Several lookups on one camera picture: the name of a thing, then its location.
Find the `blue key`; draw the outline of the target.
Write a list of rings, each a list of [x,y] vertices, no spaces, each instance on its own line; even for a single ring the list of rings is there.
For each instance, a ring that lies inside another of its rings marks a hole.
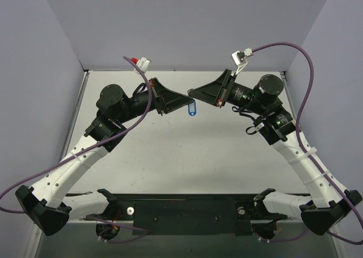
[[[192,117],[197,115],[197,104],[195,99],[193,99],[192,102],[188,104],[188,114]]]

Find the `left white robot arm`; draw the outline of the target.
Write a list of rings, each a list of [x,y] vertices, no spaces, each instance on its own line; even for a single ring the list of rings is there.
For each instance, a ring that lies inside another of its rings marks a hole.
[[[69,220],[80,217],[114,217],[117,199],[109,191],[100,189],[69,196],[69,190],[123,140],[127,131],[125,122],[153,110],[165,115],[192,103],[191,97],[165,88],[156,78],[149,83],[149,91],[137,88],[130,98],[117,84],[103,88],[96,102],[96,118],[61,165],[30,187],[22,185],[16,190],[22,209],[45,235],[57,233]]]

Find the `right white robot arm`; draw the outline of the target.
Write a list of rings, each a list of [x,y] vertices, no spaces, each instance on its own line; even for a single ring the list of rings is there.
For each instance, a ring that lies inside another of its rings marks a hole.
[[[324,235],[362,201],[330,173],[310,147],[292,115],[282,106],[282,80],[273,74],[260,78],[254,88],[235,82],[225,70],[215,81],[190,89],[188,95],[215,107],[229,103],[242,116],[254,113],[252,128],[280,153],[306,187],[308,196],[284,194],[268,188],[254,198],[253,210],[260,217],[282,214],[302,220],[317,235]]]

